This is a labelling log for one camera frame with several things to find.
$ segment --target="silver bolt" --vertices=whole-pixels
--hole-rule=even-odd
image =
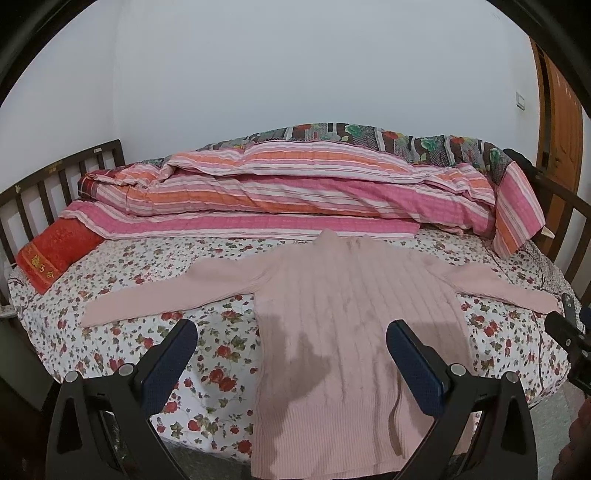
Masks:
[[[519,375],[515,372],[507,372],[506,374],[507,380],[511,383],[517,383],[519,381]]]
[[[132,364],[123,364],[119,367],[119,370],[117,370],[119,372],[119,375],[121,375],[122,377],[127,377],[128,375],[131,375],[134,372],[134,366]]]
[[[72,383],[74,380],[76,380],[76,378],[78,378],[78,372],[76,370],[72,370],[71,372],[68,372],[64,380],[68,383]]]
[[[463,365],[460,365],[460,364],[453,364],[450,367],[450,370],[452,371],[452,373],[454,375],[457,375],[458,377],[462,377],[462,376],[466,375],[466,367],[464,367]]]

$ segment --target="light switch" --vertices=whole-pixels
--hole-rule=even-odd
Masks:
[[[523,98],[522,94],[520,94],[519,92],[515,92],[515,98],[517,100],[517,106],[524,111],[525,110],[525,99]]]

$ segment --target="bed sheet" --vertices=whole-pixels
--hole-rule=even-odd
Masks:
[[[173,277],[197,257],[236,258],[269,250],[285,240],[146,238],[105,241],[72,265],[49,291],[35,293],[22,271],[9,279],[18,316],[47,370],[59,381],[71,370],[87,377],[109,375],[138,362],[178,319],[194,321],[199,344],[163,411],[151,417],[165,439],[238,461],[249,460],[261,344],[253,296],[238,295],[186,312],[80,328],[84,304],[111,290]],[[490,242],[435,228],[413,239],[389,241],[436,255],[451,264],[482,262],[502,278],[559,296],[570,294],[561,272],[527,242],[500,260]],[[544,317],[496,301],[458,295],[470,332],[474,374],[498,377],[517,371],[530,405],[566,381],[566,353],[544,333]]]

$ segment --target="sweater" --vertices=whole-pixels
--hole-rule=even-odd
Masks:
[[[483,264],[453,266],[384,241],[340,238],[282,245],[239,259],[198,259],[182,275],[106,294],[83,326],[188,310],[254,293],[262,362],[252,475],[352,478],[400,470],[433,419],[418,408],[385,341],[404,319],[448,363],[470,365],[456,293],[540,313],[557,299],[501,280]],[[470,442],[467,426],[461,443]]]

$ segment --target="gray floor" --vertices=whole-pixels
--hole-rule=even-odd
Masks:
[[[569,427],[584,402],[580,390],[570,384],[531,410],[538,451],[538,480],[550,480],[558,453],[569,442]],[[205,453],[170,446],[173,456],[191,480],[240,480],[239,463]]]

